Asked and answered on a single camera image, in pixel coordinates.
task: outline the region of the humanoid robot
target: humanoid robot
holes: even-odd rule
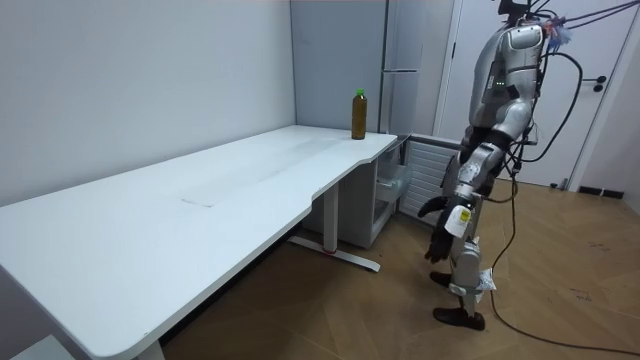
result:
[[[460,299],[459,308],[436,308],[433,315],[443,323],[476,330],[485,328],[484,318],[475,310],[482,294],[482,258],[474,242],[477,220],[511,145],[532,120],[545,42],[540,25],[517,11],[509,14],[509,21],[489,39],[476,64],[470,125],[461,150],[449,163],[443,196],[431,199],[418,213],[423,217],[442,210],[425,257],[436,263],[450,256],[451,274],[432,272],[430,277]]]

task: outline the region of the door handle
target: door handle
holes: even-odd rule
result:
[[[582,79],[582,82],[586,82],[586,81],[597,83],[597,85],[593,87],[593,91],[600,92],[600,91],[604,90],[604,86],[602,84],[607,82],[607,77],[602,75],[602,76],[598,76],[595,79]]]

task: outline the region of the drawer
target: drawer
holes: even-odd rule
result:
[[[408,166],[380,162],[376,181],[376,199],[393,203],[409,187],[411,169]]]

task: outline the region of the door frame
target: door frame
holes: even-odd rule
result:
[[[463,2],[464,0],[454,0],[453,4],[451,26],[449,27],[449,38],[447,40],[447,52],[445,55],[444,68],[442,70],[442,79],[440,81],[440,91],[438,92],[436,117],[434,119],[433,130],[431,133],[433,136],[437,136],[436,134],[440,131],[440,127],[442,126],[442,117],[444,116],[444,109],[447,101],[447,90],[449,88],[449,77],[451,75],[451,65],[453,62],[453,57],[451,55],[453,55],[455,42],[458,37]],[[640,46],[640,25],[638,24],[640,22],[638,21],[638,13],[640,13],[640,9],[638,8],[636,8],[636,13],[631,23],[629,33],[627,34],[627,38],[622,46],[620,55],[618,56],[618,61],[613,68],[613,75],[607,83],[602,101],[596,110],[595,117],[591,123],[589,131],[587,132],[587,137],[582,145],[580,154],[578,155],[576,165],[574,166],[571,177],[569,178],[569,191],[578,191],[587,170],[587,165],[589,164],[591,155],[593,155],[595,150],[598,138],[604,130],[609,115],[613,110],[614,102],[624,81],[625,74],[627,71],[632,69],[631,60],[633,59],[636,49]]]

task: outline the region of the plastic bottle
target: plastic bottle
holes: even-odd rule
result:
[[[364,89],[362,88],[356,90],[351,116],[351,138],[354,140],[364,139],[364,134],[367,131],[367,98],[364,97]]]

